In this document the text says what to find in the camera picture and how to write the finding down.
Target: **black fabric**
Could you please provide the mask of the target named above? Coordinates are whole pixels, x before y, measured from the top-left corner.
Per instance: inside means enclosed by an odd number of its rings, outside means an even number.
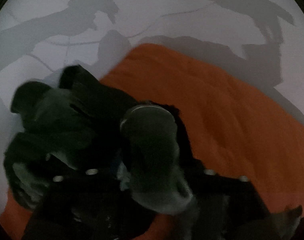
[[[204,174],[204,166],[192,156],[179,110],[159,106],[170,111],[178,125],[180,163],[200,208],[193,240],[218,239],[239,225],[269,215],[250,182]],[[155,212],[133,201],[129,192],[121,192],[119,182],[107,174],[61,183],[35,210],[22,240],[128,240],[143,234],[155,217]]]
[[[137,103],[79,65],[64,69],[59,88],[41,82],[18,87],[11,111],[20,114],[25,130],[11,141],[3,163],[15,200],[33,210],[55,176],[115,173],[122,161],[120,119]]]

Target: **orange blanket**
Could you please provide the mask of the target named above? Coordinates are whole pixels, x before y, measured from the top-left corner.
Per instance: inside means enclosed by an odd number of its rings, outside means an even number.
[[[271,212],[299,204],[304,210],[304,127],[256,88],[154,44],[133,49],[101,82],[137,100],[175,105],[194,156],[208,169],[246,175]],[[11,196],[0,222],[20,239],[27,220],[18,226],[19,214],[10,204]],[[170,228],[171,219],[159,215],[137,239],[162,240]]]

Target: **pile of clothes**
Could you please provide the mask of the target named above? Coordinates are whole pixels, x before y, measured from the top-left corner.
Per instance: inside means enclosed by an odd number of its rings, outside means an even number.
[[[173,216],[173,240],[289,239],[302,214],[271,215],[251,182],[204,173],[177,108],[138,102],[81,66],[65,68],[58,88],[21,85],[11,111],[25,130],[4,168],[34,211],[24,240],[130,240],[157,213]]]

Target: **orange bedspread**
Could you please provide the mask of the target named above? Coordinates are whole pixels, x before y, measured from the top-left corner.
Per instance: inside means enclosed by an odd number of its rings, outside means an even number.
[[[271,212],[299,204],[304,210],[304,127],[256,88],[154,44],[133,49],[101,82],[137,100],[175,105],[194,156],[208,169],[246,175]],[[9,198],[0,222],[20,239],[27,220],[21,223],[14,210]],[[170,218],[160,215],[137,239],[161,240],[170,227]]]

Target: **dark green fabric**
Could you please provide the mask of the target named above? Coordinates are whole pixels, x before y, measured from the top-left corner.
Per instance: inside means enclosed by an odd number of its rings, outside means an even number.
[[[130,144],[133,199],[158,213],[182,212],[192,193],[179,165],[173,115],[159,106],[138,105],[125,114],[121,134]]]
[[[21,85],[11,111],[20,114],[25,131],[16,134],[4,158],[16,201],[34,209],[53,177],[85,176],[88,169],[109,167],[120,148],[120,119],[136,104],[80,66],[64,69],[59,88]]]

